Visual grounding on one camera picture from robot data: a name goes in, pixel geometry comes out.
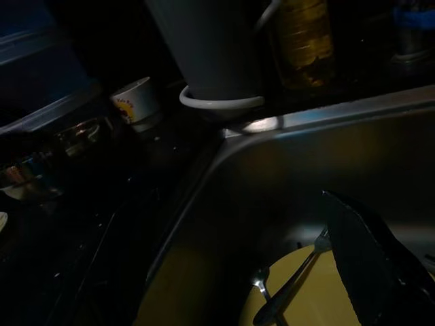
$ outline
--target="mug handle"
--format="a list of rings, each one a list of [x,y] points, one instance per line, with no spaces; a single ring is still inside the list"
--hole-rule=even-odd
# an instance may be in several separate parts
[[[272,0],[267,8],[263,11],[261,17],[257,20],[254,27],[254,34],[258,33],[260,29],[272,18],[273,14],[278,10],[281,5],[281,0]]]

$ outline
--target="cooking oil bottle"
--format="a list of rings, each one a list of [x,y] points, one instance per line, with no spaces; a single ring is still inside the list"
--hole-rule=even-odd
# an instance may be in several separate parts
[[[286,88],[323,86],[334,76],[334,48],[326,0],[282,0],[272,43]]]

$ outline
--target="white cup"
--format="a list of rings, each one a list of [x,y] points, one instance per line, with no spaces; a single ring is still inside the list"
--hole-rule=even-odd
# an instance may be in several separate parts
[[[126,123],[131,124],[138,132],[151,128],[159,121],[155,117],[148,119],[157,115],[160,109],[149,77],[134,81],[121,88],[112,94],[110,99],[121,111]]]

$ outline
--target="metal fork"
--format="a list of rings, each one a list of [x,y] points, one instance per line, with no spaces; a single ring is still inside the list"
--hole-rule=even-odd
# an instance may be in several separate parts
[[[320,235],[314,241],[314,250],[304,260],[298,270],[290,277],[290,279],[276,292],[272,298],[267,301],[263,307],[257,312],[254,317],[255,326],[266,326],[274,322],[275,316],[284,308],[290,293],[292,292],[293,284],[309,265],[310,261],[318,254],[331,250],[331,242],[328,237],[328,229],[324,228]]]

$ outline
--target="stainless steel sink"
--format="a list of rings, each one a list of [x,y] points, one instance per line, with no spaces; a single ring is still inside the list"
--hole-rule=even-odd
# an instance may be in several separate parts
[[[227,130],[235,137],[225,140],[159,257],[153,282],[159,274],[179,279],[159,296],[190,302],[190,325],[236,325],[253,270],[320,233],[323,189],[378,212],[422,261],[435,256],[434,99],[428,86],[257,123],[275,129],[268,132]],[[144,304],[156,295],[153,282]]]

